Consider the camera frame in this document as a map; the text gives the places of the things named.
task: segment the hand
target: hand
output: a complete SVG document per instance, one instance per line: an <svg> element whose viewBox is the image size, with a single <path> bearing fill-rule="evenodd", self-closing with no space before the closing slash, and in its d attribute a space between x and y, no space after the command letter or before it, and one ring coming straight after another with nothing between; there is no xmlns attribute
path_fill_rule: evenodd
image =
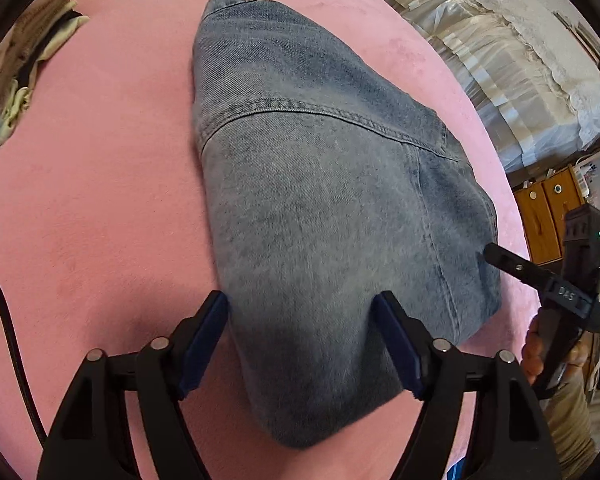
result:
<svg viewBox="0 0 600 480"><path fill-rule="evenodd" d="M542 373L544 362L540 355L542 354L542 339L538 335L538 316L535 316L529 330L526 332L525 345L522 347L522 362L520 366L525 374L529 384L536 382L538 375ZM571 349L564 362L567 363L567 369L564 371L562 380L568 381L578 370L581 370L589 357L589 346L583 341L578 341Z"/></svg>

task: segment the pink bed sheet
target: pink bed sheet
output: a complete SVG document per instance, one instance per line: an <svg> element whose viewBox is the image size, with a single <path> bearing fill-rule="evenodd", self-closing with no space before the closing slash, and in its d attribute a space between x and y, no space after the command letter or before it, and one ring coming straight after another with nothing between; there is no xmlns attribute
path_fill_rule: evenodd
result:
<svg viewBox="0 0 600 480"><path fill-rule="evenodd" d="M0 148L0 282L46 428L84 354L134 351L168 334L217 287L201 174L190 146L190 59L207 0L77 0L91 16L44 69ZM480 120L451 72L382 0L278 0L320 23L434 108L495 203L499 242L526 256L522 223ZM504 307L464 345L519 354L534 293L502 281ZM466 449L467 396L451 462ZM273 442L249 411L225 333L202 387L183 402L215 480L388 479L417 417L404 393L305 451ZM155 478L129 396L143 478ZM25 480L40 446L0 325L0 449Z"/></svg>

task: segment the pile of clothes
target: pile of clothes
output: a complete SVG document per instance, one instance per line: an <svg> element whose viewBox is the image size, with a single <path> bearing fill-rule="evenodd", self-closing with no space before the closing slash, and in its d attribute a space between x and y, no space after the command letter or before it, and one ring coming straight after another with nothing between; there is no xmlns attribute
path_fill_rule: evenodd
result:
<svg viewBox="0 0 600 480"><path fill-rule="evenodd" d="M28 108L38 70L88 21L74 0L34 0L0 43L0 146Z"/></svg>

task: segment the bed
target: bed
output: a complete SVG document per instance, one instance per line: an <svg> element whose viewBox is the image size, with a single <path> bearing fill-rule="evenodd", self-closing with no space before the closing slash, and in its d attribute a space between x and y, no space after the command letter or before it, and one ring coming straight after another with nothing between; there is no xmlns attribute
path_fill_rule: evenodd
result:
<svg viewBox="0 0 600 480"><path fill-rule="evenodd" d="M217 287L190 130L191 47L206 1L77 0L90 21L48 62L30 109L0 147L0 283L47 429L89 349L137 350L170 333ZM437 111L494 202L499 243L527 257L496 151L452 72L419 33L382 0L278 1ZM538 297L508 276L502 296L501 311L464 351L520 355ZM137 402L127 401L142 478L150 480L155 471ZM466 451L473 405L466 396L450 463ZM215 480L380 480L391 476L419 403L401 394L317 446L286 449L251 415L227 332L201 389L182 409ZM20 478L35 478L41 448L1 325L0 451Z"/></svg>
<svg viewBox="0 0 600 480"><path fill-rule="evenodd" d="M452 70L507 173L545 171L600 138L600 60L568 0L385 1Z"/></svg>

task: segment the person's arm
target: person's arm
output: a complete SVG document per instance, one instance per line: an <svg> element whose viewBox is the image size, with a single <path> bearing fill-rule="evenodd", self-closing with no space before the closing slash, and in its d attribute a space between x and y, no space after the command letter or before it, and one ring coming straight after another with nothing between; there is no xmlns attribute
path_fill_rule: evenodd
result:
<svg viewBox="0 0 600 480"><path fill-rule="evenodd" d="M542 340L538 335L536 317L526 334L521 362L522 370L531 384L544 367L541 353ZM564 480L579 478L596 456L582 376L582 366L588 354L589 349L585 344L579 342L574 346L567 359L564 382L544 410Z"/></svg>

